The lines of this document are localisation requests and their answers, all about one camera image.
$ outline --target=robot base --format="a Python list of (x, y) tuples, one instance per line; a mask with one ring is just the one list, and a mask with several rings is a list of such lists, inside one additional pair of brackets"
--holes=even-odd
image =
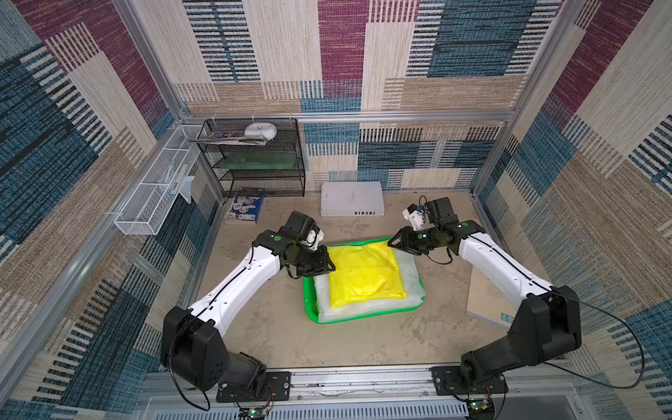
[(496, 375), (490, 380), (479, 382), (477, 386), (465, 388), (460, 375), (460, 366), (436, 366), (431, 369), (431, 377), (434, 379), (434, 388), (437, 395), (467, 395), (486, 394), (486, 388), (490, 387), (491, 394), (505, 394), (509, 392), (504, 375)]
[(292, 374), (290, 372), (266, 372), (264, 385), (261, 387), (261, 394), (259, 396), (254, 396), (250, 392), (241, 390), (240, 386), (229, 385), (223, 387), (220, 384), (217, 390), (217, 402), (235, 403), (236, 400), (239, 403), (248, 403), (251, 401), (265, 402), (271, 396), (271, 388), (273, 389), (273, 398), (275, 401), (287, 401), (290, 398), (291, 379)]

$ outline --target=paper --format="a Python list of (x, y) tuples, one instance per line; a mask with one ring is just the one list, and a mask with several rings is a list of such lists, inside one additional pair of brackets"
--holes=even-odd
[(504, 293), (474, 267), (471, 269), (466, 313), (506, 329), (510, 328), (515, 317), (515, 310)]

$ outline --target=green tray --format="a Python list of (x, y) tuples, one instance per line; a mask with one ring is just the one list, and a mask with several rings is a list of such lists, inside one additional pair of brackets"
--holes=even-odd
[(215, 164), (222, 169), (297, 169), (294, 153), (238, 152)]
[[(330, 247), (343, 247), (346, 245), (350, 246), (361, 246), (361, 245), (366, 245), (368, 243), (373, 243), (373, 242), (382, 242), (382, 241), (389, 241), (391, 238), (381, 238), (381, 239), (367, 239), (365, 241), (356, 241), (356, 242), (349, 242), (349, 243), (342, 243), (338, 245), (329, 245)], [(425, 288), (425, 286), (422, 284), (422, 279), (418, 278), (420, 280), (420, 286), (422, 288)], [(335, 324), (335, 323), (342, 323), (344, 321), (352, 321), (354, 319), (362, 319), (362, 318), (368, 318), (368, 317), (377, 317), (378, 315), (385, 315), (385, 314), (393, 314), (395, 312), (408, 312), (409, 310), (416, 310), (420, 307), (420, 305), (415, 306), (413, 308), (406, 308), (406, 309), (396, 309), (396, 310), (383, 310), (381, 312), (375, 312), (372, 314), (368, 315), (360, 315), (358, 317), (352, 317), (352, 318), (346, 318), (346, 319), (340, 319), (338, 321), (329, 321), (328, 323), (321, 323), (318, 321), (318, 314), (319, 310), (317, 309), (317, 292), (315, 292), (315, 280), (312, 277), (304, 277), (303, 278), (303, 300), (306, 306), (306, 315), (308, 315), (308, 318), (310, 318), (313, 322), (318, 323), (318, 324)]]

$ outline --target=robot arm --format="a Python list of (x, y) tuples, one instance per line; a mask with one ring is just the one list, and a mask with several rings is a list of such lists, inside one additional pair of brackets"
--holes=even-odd
[(222, 337), (245, 303), (283, 267), (294, 265), (297, 276), (308, 277), (334, 271), (327, 247), (319, 245), (323, 238), (314, 220), (299, 212), (293, 212), (278, 232), (261, 233), (217, 287), (188, 309), (176, 306), (168, 312), (161, 363), (203, 391), (226, 382), (259, 394), (265, 365), (251, 356), (229, 353)]
[(412, 226), (391, 238), (390, 247), (414, 255), (447, 247), (449, 254), (460, 255), (481, 270), (517, 311), (505, 337), (462, 355), (459, 380), (463, 388), (482, 389), (505, 370), (535, 366), (581, 346), (576, 293), (567, 286), (555, 288), (536, 276), (473, 220), (460, 222), (449, 199), (409, 206), (404, 218)]

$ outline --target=patterned carpet wall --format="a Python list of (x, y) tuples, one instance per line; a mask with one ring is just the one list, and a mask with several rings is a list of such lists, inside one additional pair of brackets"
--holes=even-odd
[(300, 124), (306, 190), (380, 181), (384, 190), (470, 188), (501, 121)]
[(135, 4), (188, 108), (213, 114), (510, 108), (562, 0)]
[[(627, 320), (643, 384), (604, 419), (672, 417), (672, 2), (590, 0), (479, 195), (514, 256)], [(574, 369), (634, 381), (627, 330), (582, 307)]]
[[(171, 122), (111, 0), (0, 0), (0, 351)], [(130, 412), (212, 222), (195, 174), (161, 234), (115, 238), (1, 418)]]
[[(562, 0), (134, 4), (187, 108), (205, 116), (510, 109)], [(306, 124), (306, 189), (469, 187), (500, 123)]]
[(159, 369), (163, 317), (185, 304), (217, 209), (195, 168), (156, 236), (118, 234), (30, 369), (3, 419), (128, 418), (144, 375)]

